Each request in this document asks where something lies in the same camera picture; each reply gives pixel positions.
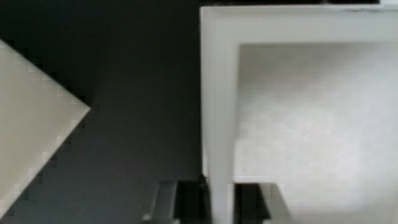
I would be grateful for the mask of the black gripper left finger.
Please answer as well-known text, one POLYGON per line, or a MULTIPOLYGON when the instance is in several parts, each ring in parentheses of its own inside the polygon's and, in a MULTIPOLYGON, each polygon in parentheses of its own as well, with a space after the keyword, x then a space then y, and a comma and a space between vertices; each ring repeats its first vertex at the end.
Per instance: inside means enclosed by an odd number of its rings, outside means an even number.
POLYGON ((197 181, 162 181, 140 224, 208 224, 204 187, 197 181))

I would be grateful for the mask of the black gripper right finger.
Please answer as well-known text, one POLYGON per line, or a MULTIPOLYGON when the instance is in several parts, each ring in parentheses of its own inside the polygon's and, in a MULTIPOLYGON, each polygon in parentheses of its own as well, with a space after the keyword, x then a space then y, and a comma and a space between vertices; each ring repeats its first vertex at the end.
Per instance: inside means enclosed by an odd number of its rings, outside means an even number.
POLYGON ((233 224, 293 224, 281 190, 273 183, 234 184, 233 224))

